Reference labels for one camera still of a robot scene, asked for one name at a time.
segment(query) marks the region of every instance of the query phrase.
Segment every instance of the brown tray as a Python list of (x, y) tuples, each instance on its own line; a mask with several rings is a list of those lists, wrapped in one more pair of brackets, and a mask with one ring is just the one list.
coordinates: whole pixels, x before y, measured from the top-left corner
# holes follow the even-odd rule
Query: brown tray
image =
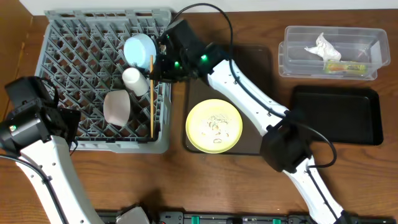
[[(257, 85), (261, 91), (273, 98), (272, 56), (267, 47), (259, 45), (235, 46), (234, 60), (245, 76)], [(184, 112), (183, 146), (190, 152), (204, 153), (192, 145), (185, 132), (185, 121), (187, 120), (189, 111), (198, 103), (209, 99), (220, 99), (230, 102), (232, 105), (234, 104), (220, 92), (206, 85), (202, 80), (190, 80), (186, 94), (188, 97)], [(249, 118), (241, 110), (238, 109), (238, 111), (243, 121), (242, 135), (234, 147), (222, 154), (258, 155), (262, 136)]]

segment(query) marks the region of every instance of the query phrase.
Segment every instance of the clear plastic container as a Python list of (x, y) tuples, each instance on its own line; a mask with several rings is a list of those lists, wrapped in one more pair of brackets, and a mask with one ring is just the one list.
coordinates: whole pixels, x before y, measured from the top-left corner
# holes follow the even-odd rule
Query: clear plastic container
[[(362, 74), (326, 71), (323, 59), (304, 49), (316, 46), (322, 32), (341, 54), (337, 64), (364, 65), (366, 71)], [(377, 69), (389, 65), (390, 60), (387, 33), (382, 29), (288, 26), (285, 41), (279, 44), (279, 74), (283, 77), (374, 80)]]

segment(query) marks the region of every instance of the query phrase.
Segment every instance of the round yellow bowl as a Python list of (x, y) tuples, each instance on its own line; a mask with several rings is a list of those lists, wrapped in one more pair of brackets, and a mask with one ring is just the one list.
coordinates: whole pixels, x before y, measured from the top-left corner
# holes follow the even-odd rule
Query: round yellow bowl
[(189, 112), (185, 130), (189, 141), (207, 153), (231, 149), (242, 134), (242, 117), (238, 110), (223, 100), (205, 100)]

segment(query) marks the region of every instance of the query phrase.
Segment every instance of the wooden stick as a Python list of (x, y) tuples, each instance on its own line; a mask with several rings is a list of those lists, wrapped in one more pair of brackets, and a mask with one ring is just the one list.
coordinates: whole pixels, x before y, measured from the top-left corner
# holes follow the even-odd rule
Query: wooden stick
[[(150, 56), (150, 73), (154, 71), (154, 56)], [(154, 138), (154, 80), (150, 80), (150, 137)]]

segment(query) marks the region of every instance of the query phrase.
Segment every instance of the wooden table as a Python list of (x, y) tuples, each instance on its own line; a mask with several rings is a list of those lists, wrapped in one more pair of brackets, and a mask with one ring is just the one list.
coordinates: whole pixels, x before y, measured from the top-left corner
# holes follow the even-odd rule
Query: wooden table
[[(321, 170), (323, 180), (340, 205), (361, 216), (398, 218), (398, 10), (286, 11), (229, 13), (235, 42), (261, 44), (273, 55), (275, 88), (287, 105), (296, 85), (370, 86), (380, 96), (384, 142), (380, 146), (336, 144), (338, 160)], [(184, 16), (205, 41), (227, 43), (229, 30), (220, 14)], [(19, 76), (33, 75), (45, 17), (30, 28)], [(289, 25), (377, 27), (389, 38), (391, 64), (374, 81), (281, 78), (278, 44)], [(76, 152), (72, 160), (95, 209), (117, 210), (136, 202), (152, 209), (183, 208), (191, 212), (288, 214), (308, 212), (287, 178), (261, 157), (192, 154), (182, 146), (185, 84), (172, 87), (170, 149), (159, 155)], [(314, 143), (317, 162), (331, 159), (324, 143)], [(9, 161), (0, 161), (0, 223), (47, 223), (47, 217), (26, 176)]]

